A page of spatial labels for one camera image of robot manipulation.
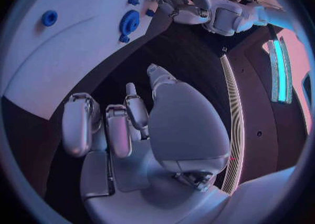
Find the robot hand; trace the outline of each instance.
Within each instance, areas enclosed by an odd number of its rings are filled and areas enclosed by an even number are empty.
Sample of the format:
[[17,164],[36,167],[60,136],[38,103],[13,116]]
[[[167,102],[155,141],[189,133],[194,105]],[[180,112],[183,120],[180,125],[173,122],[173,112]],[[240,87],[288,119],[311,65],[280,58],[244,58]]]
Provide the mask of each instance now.
[[177,23],[202,24],[212,33],[233,36],[253,25],[276,26],[293,30],[286,13],[280,9],[229,0],[157,0],[162,11]]

